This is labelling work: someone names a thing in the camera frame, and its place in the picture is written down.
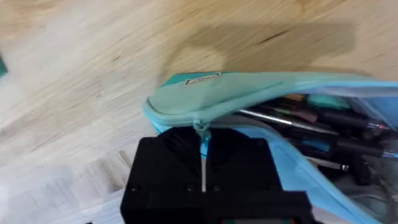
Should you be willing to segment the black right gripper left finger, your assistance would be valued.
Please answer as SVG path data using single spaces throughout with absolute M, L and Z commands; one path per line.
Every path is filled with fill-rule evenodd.
M 139 141 L 120 205 L 125 223 L 202 223 L 201 138 L 193 128 L 171 128 Z

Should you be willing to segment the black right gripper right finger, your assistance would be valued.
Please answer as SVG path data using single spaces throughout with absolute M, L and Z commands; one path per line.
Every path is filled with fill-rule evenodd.
M 209 192 L 281 191 L 279 175 L 262 138 L 249 137 L 229 128 L 210 130 L 206 157 L 206 189 Z

